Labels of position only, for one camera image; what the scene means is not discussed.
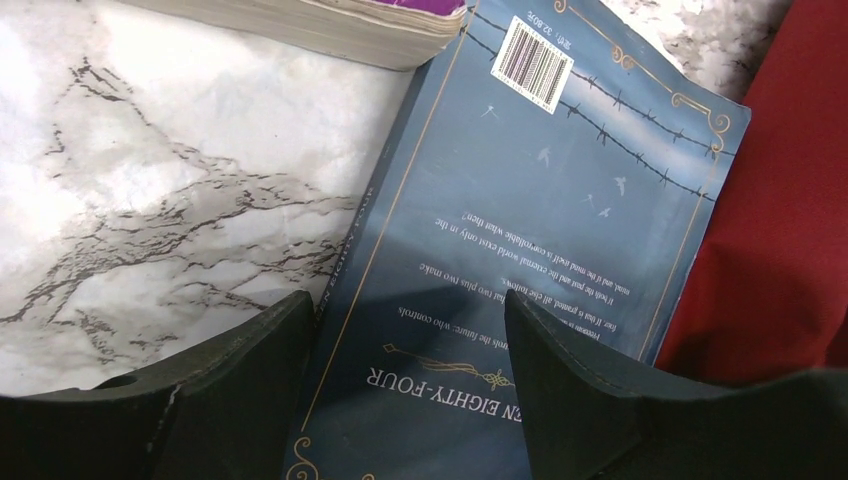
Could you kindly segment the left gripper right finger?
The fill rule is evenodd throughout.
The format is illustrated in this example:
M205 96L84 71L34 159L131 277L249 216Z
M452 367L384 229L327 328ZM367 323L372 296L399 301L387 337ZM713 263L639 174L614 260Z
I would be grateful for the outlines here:
M744 388L678 377L509 291L505 327L536 479L843 479L847 374Z

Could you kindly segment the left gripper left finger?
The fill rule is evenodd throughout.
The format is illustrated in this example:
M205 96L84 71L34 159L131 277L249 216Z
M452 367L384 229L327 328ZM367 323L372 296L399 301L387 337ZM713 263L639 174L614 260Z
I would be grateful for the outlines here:
M5 479L279 479L315 333L297 291L100 385L1 400Z

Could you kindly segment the red backpack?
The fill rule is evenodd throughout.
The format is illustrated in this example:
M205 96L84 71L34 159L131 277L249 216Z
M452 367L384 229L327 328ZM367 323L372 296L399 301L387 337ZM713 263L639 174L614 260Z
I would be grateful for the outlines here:
M794 2L656 365L741 385L847 365L847 4Z

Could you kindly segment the dark blue book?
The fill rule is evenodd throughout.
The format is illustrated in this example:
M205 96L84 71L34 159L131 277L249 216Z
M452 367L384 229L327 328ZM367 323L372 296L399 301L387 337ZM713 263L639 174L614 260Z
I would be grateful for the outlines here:
M288 479L527 479L509 290L653 363L751 119L598 1L472 1L319 305Z

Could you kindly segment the purple green paperback book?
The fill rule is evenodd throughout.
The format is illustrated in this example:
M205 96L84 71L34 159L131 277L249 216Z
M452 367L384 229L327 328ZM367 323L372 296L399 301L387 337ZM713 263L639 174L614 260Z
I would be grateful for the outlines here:
M459 33L466 1L132 1L132 6L256 34L316 53L410 71Z

